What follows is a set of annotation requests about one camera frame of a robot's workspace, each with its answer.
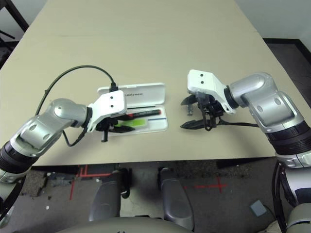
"white pen case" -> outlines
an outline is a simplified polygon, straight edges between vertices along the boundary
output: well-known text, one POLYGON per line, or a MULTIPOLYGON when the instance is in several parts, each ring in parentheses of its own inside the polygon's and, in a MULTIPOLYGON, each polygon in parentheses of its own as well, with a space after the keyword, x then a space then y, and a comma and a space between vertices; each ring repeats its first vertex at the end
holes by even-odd
MULTIPOLYGON (((127 114, 139 113, 159 109, 161 113, 154 116, 140 117, 144 119, 145 124, 133 126, 134 131, 126 133, 112 133, 108 136, 122 136, 137 133, 152 133, 165 131, 168 128, 164 101, 165 101, 165 84, 164 83, 144 83, 119 86, 125 95, 127 114)), ((109 92, 109 86, 100 87, 97 90, 99 95, 109 92)))

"marker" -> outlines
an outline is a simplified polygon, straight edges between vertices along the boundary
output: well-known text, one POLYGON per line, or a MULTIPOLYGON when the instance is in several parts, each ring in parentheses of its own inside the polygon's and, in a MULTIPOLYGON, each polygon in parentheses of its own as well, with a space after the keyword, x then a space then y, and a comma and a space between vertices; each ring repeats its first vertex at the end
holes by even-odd
POLYGON ((139 117, 149 117, 149 116, 155 116, 155 115, 160 115, 161 110, 156 109, 156 110, 151 110, 151 111, 145 111, 145 112, 140 112, 140 113, 130 113, 127 115, 123 115, 118 117, 118 120, 133 120, 135 118, 139 117))

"wall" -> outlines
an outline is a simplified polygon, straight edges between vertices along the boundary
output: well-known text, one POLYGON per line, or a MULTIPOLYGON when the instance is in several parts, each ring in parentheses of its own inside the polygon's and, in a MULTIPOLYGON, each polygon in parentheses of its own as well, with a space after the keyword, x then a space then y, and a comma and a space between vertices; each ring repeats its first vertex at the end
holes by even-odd
POLYGON ((265 38, 300 39, 311 51, 311 0, 235 0, 265 38))
MULTIPOLYGON (((47 0, 12 0, 29 25, 34 21, 46 1, 47 0)), ((13 40, 1 34, 1 38, 5 41, 19 41, 24 35, 23 30, 5 8, 0 11, 0 30, 16 37, 15 40, 13 40)))
MULTIPOLYGON (((13 0, 31 24, 47 0, 13 0)), ((235 0, 265 38, 299 38, 311 51, 311 0, 235 0)), ((20 40, 23 31, 6 9, 0 11, 0 30, 20 40)), ((12 39, 1 36, 5 41, 12 39)))

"black wire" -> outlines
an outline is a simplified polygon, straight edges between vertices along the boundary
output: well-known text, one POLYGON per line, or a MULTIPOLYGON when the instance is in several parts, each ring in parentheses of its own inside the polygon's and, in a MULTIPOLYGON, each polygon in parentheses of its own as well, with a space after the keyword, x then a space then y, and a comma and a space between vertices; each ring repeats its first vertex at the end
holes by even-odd
POLYGON ((78 136, 78 138, 71 144, 71 143, 69 142, 69 140, 68 140, 68 137, 67 137, 65 131, 63 130, 63 136, 64 136, 64 138, 65 138, 65 141, 66 141, 67 146, 73 147, 74 145, 76 145, 78 142, 81 141, 81 139, 84 137, 84 135, 86 134, 86 132, 87 132, 87 127, 85 127, 85 128, 83 129, 83 131, 80 133, 80 135, 78 136))
POLYGON ((276 215, 277 222, 280 226, 280 229, 282 233, 286 232, 286 221, 284 217, 283 207, 282 207, 282 201, 280 198, 280 173, 281 164, 279 161, 276 162, 273 175, 272 175, 272 198, 273 198, 273 206, 274 206, 274 212, 276 215))
MULTIPOLYGON (((98 69, 98 70, 100 70, 101 72, 105 73, 105 74, 109 77, 109 79, 111 80, 111 86, 113 86, 113 85, 116 84, 116 83, 114 82, 113 78, 111 77, 111 75, 110 75, 107 71, 105 71, 104 69, 102 69, 102 68, 100 68, 100 67, 93 66, 93 65, 82 65, 82 66, 73 67, 73 68, 71 68, 71 69, 66 70, 66 71, 63 72, 62 74, 60 74, 60 75, 51 83, 51 85, 48 87, 48 89, 45 90, 44 95, 43 95, 43 97, 42 97, 42 99, 41 99, 41 101, 40 101, 40 103, 39 103, 39 105, 38 105, 38 108, 37 108, 36 112, 35 112, 35 115, 38 115, 38 114, 40 113, 40 110, 41 110, 41 108, 42 108, 42 105, 43 105, 45 99, 47 98, 49 92, 50 92, 50 91, 52 90, 52 88, 54 87, 54 85, 55 85, 63 76, 65 76, 66 74, 68 74, 68 73, 70 73, 70 72, 72 72, 72 71, 74 71, 74 70, 76 70, 76 69, 80 69, 80 68, 94 68, 94 69, 98 69)), ((84 135, 86 134, 86 132, 87 132, 87 127, 85 127, 85 128, 83 129, 83 131, 80 133, 80 135, 78 136, 78 138, 77 138, 72 144, 69 142, 68 137, 67 137, 67 135, 66 135, 66 133, 65 133, 64 130, 63 130, 62 133, 63 133, 63 136, 64 136, 64 138, 65 138, 66 144, 67 144, 69 147, 73 147, 74 145, 76 145, 76 144, 84 137, 84 135)))
POLYGON ((42 105, 43 105, 43 103, 44 103, 46 97, 48 96, 49 92, 52 90, 53 86, 54 86, 63 76, 65 76, 66 74, 68 74, 68 73, 70 73, 70 72, 72 72, 72 71, 74 71, 74 70, 76 70, 76 69, 81 69, 81 68, 94 68, 94 69, 98 69, 98 70, 100 70, 101 72, 105 73, 105 74, 110 78, 110 80, 111 80, 112 83, 115 83, 114 80, 113 80, 113 78, 111 77, 111 75, 110 75, 107 71, 105 71, 104 69, 102 69, 102 68, 100 68, 100 67, 92 66, 92 65, 82 65, 82 66, 73 67, 73 68, 71 68, 71 69, 66 70, 66 71, 63 72, 62 74, 60 74, 60 75, 51 83, 51 85, 48 87, 48 89, 45 90, 44 95, 43 95, 43 97, 42 97, 42 99, 41 99, 41 101, 40 101, 40 103, 39 103, 39 105, 38 105, 38 108, 37 108, 36 112, 35 112, 35 115, 38 115, 38 114, 39 114, 39 112, 40 112, 40 110, 41 110, 41 107, 42 107, 42 105))
POLYGON ((263 204, 263 206, 271 213, 271 215, 273 216, 274 220, 276 220, 276 217, 274 216, 273 211, 266 205, 263 204))
POLYGON ((203 111, 202 106, 200 105, 200 110, 202 112, 202 117, 203 117, 203 123, 204 123, 204 129, 206 131, 211 131, 213 129, 213 127, 208 127, 207 126, 207 121, 206 121, 206 113, 203 111))
POLYGON ((246 122, 227 122, 222 120, 220 117, 217 125, 238 125, 238 126, 250 126, 250 127, 259 127, 258 124, 246 123, 246 122))

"beige table surface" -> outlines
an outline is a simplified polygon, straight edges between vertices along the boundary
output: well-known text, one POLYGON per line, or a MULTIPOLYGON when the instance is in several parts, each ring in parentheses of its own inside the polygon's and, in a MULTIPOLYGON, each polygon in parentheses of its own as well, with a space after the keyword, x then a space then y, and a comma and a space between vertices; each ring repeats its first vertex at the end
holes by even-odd
MULTIPOLYGON (((120 85, 164 82, 169 128, 110 138, 89 133, 73 148, 63 137, 35 165, 225 159, 274 156, 257 128, 221 126, 211 132, 179 126, 186 115, 190 69, 213 72, 230 84, 256 71, 272 74, 311 123, 311 110, 264 41, 233 0, 50 0, 0 71, 0 142, 4 144, 36 107, 51 81, 73 66, 97 65, 120 85)), ((89 104, 109 85, 92 69, 63 78, 47 98, 89 104)), ((254 122, 248 109, 229 121, 254 122)), ((81 129, 69 129, 73 142, 81 129)))

